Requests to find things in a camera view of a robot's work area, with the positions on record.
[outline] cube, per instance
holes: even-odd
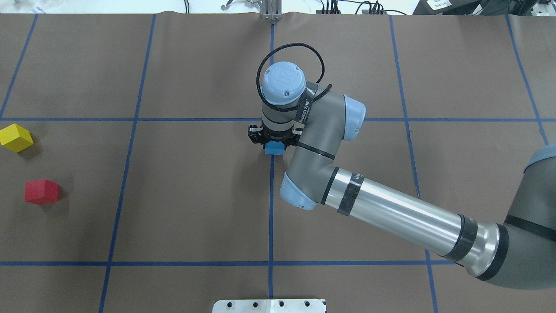
[[[58,184],[48,179],[25,184],[25,202],[43,205],[58,201]]]
[[[20,152],[29,148],[33,143],[29,131],[17,124],[12,124],[0,130],[0,144],[13,152]]]

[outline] white sticker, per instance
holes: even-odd
[[[430,8],[435,11],[451,6],[448,0],[426,0],[426,2],[430,5]]]

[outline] white metal plate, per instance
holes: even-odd
[[[220,300],[212,313],[326,313],[326,300],[321,299],[263,299]]]

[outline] yellow cube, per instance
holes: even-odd
[[[29,131],[17,124],[12,124],[0,130],[0,144],[13,152],[20,152],[29,148],[33,143]]]

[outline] red cube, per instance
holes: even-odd
[[[39,206],[58,201],[58,184],[39,179],[25,184],[25,202]]]

